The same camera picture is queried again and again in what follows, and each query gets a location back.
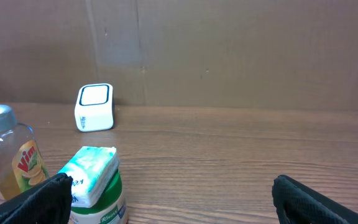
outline jar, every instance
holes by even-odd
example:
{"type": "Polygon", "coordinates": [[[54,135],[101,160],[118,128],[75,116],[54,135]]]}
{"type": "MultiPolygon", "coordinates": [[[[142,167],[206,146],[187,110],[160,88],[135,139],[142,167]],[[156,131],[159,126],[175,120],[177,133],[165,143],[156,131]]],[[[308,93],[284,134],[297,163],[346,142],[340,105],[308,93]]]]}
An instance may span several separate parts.
{"type": "Polygon", "coordinates": [[[70,219],[76,224],[126,224],[128,213],[119,171],[112,176],[95,205],[72,207],[70,219]]]}

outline wall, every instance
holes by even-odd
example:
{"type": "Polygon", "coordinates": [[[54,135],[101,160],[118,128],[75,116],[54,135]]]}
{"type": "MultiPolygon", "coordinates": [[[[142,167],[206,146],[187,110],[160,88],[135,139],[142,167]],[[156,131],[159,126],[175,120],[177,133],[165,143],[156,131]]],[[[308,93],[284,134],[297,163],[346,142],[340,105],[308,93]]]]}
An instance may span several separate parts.
{"type": "Polygon", "coordinates": [[[0,1],[0,101],[358,110],[358,1],[0,1]]]}

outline white rounded square object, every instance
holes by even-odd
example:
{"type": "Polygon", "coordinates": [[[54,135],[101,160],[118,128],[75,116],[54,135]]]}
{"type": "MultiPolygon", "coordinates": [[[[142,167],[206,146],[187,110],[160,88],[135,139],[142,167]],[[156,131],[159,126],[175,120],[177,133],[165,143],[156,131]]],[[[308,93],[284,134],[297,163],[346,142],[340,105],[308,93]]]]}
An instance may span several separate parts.
{"type": "Polygon", "coordinates": [[[114,125],[112,85],[100,83],[81,87],[74,116],[80,131],[101,131],[112,128],[114,125]]]}

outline bottle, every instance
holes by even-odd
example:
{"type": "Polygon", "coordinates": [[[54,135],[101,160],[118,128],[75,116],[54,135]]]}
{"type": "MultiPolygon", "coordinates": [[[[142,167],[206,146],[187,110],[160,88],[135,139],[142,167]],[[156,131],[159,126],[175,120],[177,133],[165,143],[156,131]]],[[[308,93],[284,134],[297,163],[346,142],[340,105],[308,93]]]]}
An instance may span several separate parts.
{"type": "Polygon", "coordinates": [[[32,129],[0,105],[0,191],[9,200],[49,178],[32,129]]]}

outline white case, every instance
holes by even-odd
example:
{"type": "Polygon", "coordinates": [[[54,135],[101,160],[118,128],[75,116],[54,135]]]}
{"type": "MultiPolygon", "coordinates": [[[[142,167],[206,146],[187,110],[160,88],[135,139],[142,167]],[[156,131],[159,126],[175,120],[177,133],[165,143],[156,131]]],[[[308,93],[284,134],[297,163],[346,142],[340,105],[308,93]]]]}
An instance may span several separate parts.
{"type": "Polygon", "coordinates": [[[80,131],[101,131],[114,125],[114,94],[112,85],[91,84],[81,87],[74,109],[80,131]]]}

